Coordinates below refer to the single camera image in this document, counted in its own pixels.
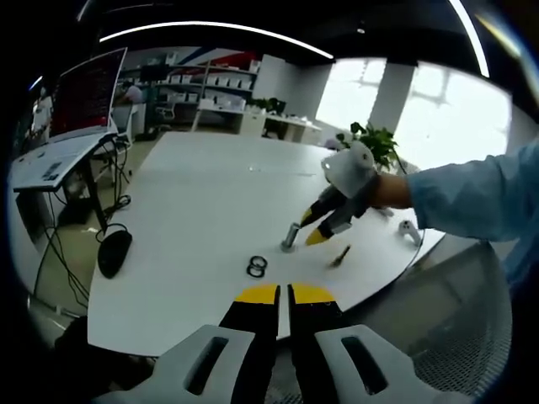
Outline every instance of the metal bolt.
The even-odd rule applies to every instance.
[[[291,253],[294,251],[294,241],[296,240],[297,233],[300,231],[300,225],[292,223],[285,240],[280,243],[280,249],[285,253]]]

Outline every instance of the small metal part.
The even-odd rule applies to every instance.
[[[336,257],[336,259],[334,259],[331,264],[329,264],[329,266],[333,268],[338,267],[343,262],[344,257],[346,257],[346,254],[348,254],[348,251],[350,251],[351,247],[352,246],[350,244],[346,246],[344,251],[338,257]]]
[[[294,241],[296,240],[297,233],[300,231],[300,225],[297,223],[292,223],[288,233],[286,234],[285,240],[280,242],[280,249],[285,253],[291,253],[294,251]]]
[[[263,278],[266,275],[267,267],[268,260],[259,255],[255,255],[249,259],[249,265],[247,266],[246,271],[253,278]]]

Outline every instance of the monitor screen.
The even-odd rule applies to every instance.
[[[108,125],[125,49],[94,57],[63,73],[53,94],[51,137]]]
[[[141,82],[158,82],[166,79],[167,75],[166,65],[149,65],[141,68]]]

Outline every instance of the ceiling light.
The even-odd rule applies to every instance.
[[[309,49],[310,51],[318,53],[319,55],[327,57],[328,59],[333,59],[334,58],[333,55],[331,55],[331,54],[329,54],[327,52],[324,52],[323,50],[320,50],[318,48],[315,48],[314,46],[310,46],[310,45],[306,44],[305,42],[301,42],[299,40],[294,40],[292,38],[289,38],[288,36],[284,36],[284,35],[281,35],[281,34],[276,34],[275,32],[266,31],[265,29],[258,29],[258,28],[248,27],[246,25],[229,24],[229,23],[213,23],[211,21],[175,21],[175,22],[171,22],[171,23],[143,25],[142,27],[126,29],[124,31],[116,32],[115,34],[104,36],[103,38],[101,38],[99,40],[99,42],[105,42],[106,40],[112,40],[113,38],[116,38],[118,36],[130,34],[132,32],[143,31],[144,29],[153,29],[153,28],[162,28],[162,27],[181,27],[181,26],[189,26],[189,25],[205,25],[205,26],[210,26],[210,27],[242,29],[244,31],[254,32],[255,34],[273,36],[274,38],[277,38],[278,40],[285,40],[286,42],[290,42],[291,44],[301,46],[301,47],[303,47],[305,49]]]
[[[34,81],[34,83],[30,86],[30,88],[28,89],[28,91],[30,91],[32,88],[34,88],[38,82],[41,81],[41,79],[43,78],[43,76],[39,76],[37,77],[37,79]]]
[[[473,28],[473,23],[470,19],[470,16],[466,12],[466,9],[464,8],[460,0],[449,0],[449,3],[455,9],[458,18],[461,19],[462,25],[464,25],[464,29],[466,30],[468,38],[472,43],[475,57],[478,59],[479,71],[483,76],[490,77],[488,74],[487,59],[485,57],[485,53],[483,52],[481,42],[479,41],[478,33],[476,32],[475,28]]]

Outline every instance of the green leaves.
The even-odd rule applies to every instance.
[[[371,122],[364,128],[359,123],[354,122],[350,125],[350,131],[352,132],[352,141],[361,141],[371,150],[376,164],[390,168],[392,162],[397,159],[395,152],[397,142],[393,140],[393,133],[386,128],[374,129]],[[350,143],[344,140],[343,133],[338,133],[335,138],[344,147],[350,148]]]

